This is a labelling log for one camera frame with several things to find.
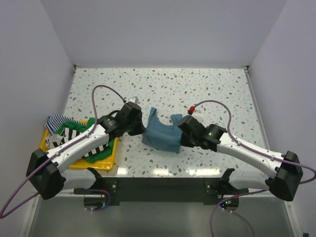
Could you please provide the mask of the blue ribbed tank top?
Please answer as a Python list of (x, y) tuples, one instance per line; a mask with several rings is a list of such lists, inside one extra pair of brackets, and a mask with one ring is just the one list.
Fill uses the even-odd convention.
[(160, 151), (179, 153), (182, 131), (177, 124), (181, 119), (181, 114), (172, 114), (172, 125), (166, 125), (157, 117), (157, 109), (151, 107), (142, 143)]

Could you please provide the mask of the black white striped tank top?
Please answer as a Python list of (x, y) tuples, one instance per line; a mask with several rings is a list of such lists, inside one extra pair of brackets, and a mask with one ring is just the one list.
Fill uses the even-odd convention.
[[(45, 146), (47, 148), (56, 148), (73, 138), (77, 137), (78, 135), (81, 135), (81, 132), (75, 129), (71, 129), (68, 127), (64, 127), (61, 130), (60, 134), (54, 134), (49, 135), (45, 139)], [(82, 158), (86, 160), (87, 162), (94, 163), (97, 160), (102, 160), (107, 157), (109, 157), (113, 152), (113, 142), (101, 145), (97, 148), (94, 148), (93, 150), (89, 151), (87, 154), (85, 154)]]

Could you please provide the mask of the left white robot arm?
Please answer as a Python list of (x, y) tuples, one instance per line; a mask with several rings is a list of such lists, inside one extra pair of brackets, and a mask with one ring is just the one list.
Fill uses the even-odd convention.
[(92, 127), (69, 142), (47, 152), (35, 150), (31, 154), (27, 178), (44, 200), (64, 189), (84, 188), (96, 194), (102, 189), (102, 181), (95, 173), (88, 170), (75, 175), (69, 166), (124, 133), (135, 136), (144, 132), (141, 108), (133, 102), (126, 102), (115, 116), (100, 117)]

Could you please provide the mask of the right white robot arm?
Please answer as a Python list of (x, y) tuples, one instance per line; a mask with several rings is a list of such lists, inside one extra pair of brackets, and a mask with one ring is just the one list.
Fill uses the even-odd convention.
[(303, 171), (298, 156), (269, 151), (231, 135), (227, 129), (215, 124), (204, 127), (193, 116), (185, 116), (178, 122), (182, 131), (182, 145), (200, 147), (204, 150), (235, 157), (256, 171), (234, 171), (220, 181), (220, 189), (231, 194), (236, 189), (259, 189), (270, 191), (275, 197), (293, 201)]

